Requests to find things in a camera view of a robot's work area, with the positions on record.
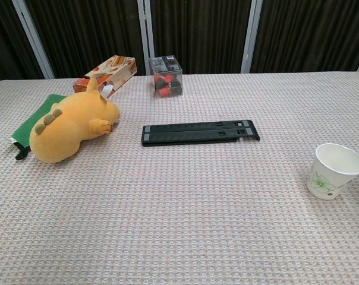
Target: transparent box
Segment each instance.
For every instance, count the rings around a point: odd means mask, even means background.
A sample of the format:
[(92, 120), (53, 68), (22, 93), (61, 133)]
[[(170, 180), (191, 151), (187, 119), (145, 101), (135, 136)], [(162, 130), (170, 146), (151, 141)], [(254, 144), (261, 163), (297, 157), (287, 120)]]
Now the transparent box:
[(174, 55), (150, 58), (149, 66), (158, 97), (182, 95), (182, 68)]

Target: black curtain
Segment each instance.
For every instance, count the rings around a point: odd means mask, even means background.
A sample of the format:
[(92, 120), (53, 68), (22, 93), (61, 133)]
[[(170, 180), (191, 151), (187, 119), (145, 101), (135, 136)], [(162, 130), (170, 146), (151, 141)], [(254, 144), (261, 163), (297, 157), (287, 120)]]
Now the black curtain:
[(82, 77), (112, 55), (145, 74), (137, 1), (26, 0), (57, 78)]
[(185, 74), (240, 73), (251, 0), (151, 0), (155, 55)]
[(356, 71), (359, 0), (264, 0), (251, 72)]
[(42, 71), (11, 0), (0, 1), (0, 80), (40, 79)]

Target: stuffed dinosaur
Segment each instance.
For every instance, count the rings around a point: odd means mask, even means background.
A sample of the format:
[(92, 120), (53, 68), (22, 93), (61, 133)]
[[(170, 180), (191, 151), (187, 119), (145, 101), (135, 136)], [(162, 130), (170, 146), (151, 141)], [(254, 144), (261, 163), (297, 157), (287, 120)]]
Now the stuffed dinosaur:
[(86, 91), (53, 104), (37, 121), (30, 132), (30, 149), (43, 162), (60, 162), (75, 154), (81, 141), (110, 134), (119, 117), (119, 109), (100, 95), (91, 78)]

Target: paper cup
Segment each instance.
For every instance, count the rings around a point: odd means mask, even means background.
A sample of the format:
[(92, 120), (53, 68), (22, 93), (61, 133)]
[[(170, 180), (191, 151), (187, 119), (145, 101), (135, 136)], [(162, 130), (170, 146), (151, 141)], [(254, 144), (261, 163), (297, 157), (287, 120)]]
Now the paper cup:
[(307, 182), (308, 190), (323, 200), (332, 200), (359, 175), (359, 154), (343, 145), (322, 144)]

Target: snack box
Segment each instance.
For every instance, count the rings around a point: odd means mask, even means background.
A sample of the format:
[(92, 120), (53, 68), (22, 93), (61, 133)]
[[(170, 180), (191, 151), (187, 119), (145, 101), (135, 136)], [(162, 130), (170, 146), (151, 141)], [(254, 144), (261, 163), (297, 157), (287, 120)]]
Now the snack box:
[(84, 77), (75, 81), (73, 84), (74, 92), (85, 91), (90, 77), (94, 76), (97, 80), (100, 92), (102, 92), (106, 85), (111, 84), (114, 86), (107, 96), (107, 98), (109, 98), (116, 90), (136, 74), (136, 72), (137, 67), (135, 58), (114, 55), (88, 72)]

